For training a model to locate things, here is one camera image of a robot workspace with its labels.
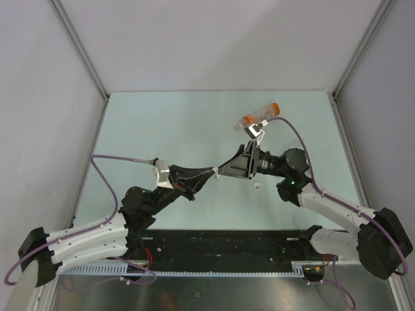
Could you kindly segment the white blue bottle cap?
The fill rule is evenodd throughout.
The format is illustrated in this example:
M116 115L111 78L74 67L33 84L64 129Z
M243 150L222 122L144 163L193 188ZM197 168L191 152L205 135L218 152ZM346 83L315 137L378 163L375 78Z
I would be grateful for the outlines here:
M218 167L213 167L212 171L214 172L214 176L216 179L220 178L220 174L219 174L219 168Z

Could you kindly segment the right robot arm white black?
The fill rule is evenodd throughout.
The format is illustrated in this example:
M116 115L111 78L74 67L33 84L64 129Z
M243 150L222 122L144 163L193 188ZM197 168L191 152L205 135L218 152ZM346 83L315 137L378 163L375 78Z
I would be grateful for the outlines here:
M290 148L281 156L264 152L256 141L241 145L237 153L219 166L222 176L252 179L256 174L281 177L276 185L280 198L314 211L343 229L340 233L311 227L299 243L300 255L314 260L320 254L339 255L359 261L375 277L387 280L412 253L413 245L396 213L351 205L318 189L307 176L306 153Z

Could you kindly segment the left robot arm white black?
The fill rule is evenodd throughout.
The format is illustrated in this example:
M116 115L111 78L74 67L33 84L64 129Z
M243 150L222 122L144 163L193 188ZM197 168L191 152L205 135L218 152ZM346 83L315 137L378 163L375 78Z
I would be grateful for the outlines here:
M129 188L104 218L50 233L42 227L33 229L18 251L17 266L26 270L36 261L36 286L43 286L75 266L125 255L136 259L143 251L143 232L155 222L155 215L180 197L195 200L206 182L219 174L216 167L183 168L162 160L155 162L154 171L154 190Z

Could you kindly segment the orange label bottle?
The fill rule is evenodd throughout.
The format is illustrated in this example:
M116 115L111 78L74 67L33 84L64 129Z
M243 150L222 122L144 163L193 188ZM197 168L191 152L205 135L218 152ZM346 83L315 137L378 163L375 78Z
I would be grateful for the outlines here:
M280 108L277 103L270 103L264 108L258 109L254 112L248 113L242 117L239 122L234 126L234 129L238 132L249 127L251 124L259 124L263 120L269 120L273 117L277 117L280 114Z

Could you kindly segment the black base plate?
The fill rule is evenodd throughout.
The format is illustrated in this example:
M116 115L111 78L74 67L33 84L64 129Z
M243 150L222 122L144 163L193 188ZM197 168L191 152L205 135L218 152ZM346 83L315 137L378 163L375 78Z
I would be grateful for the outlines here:
M162 271L282 271L293 262L326 266L332 256L307 234L288 231L147 230L127 239L122 259L148 260Z

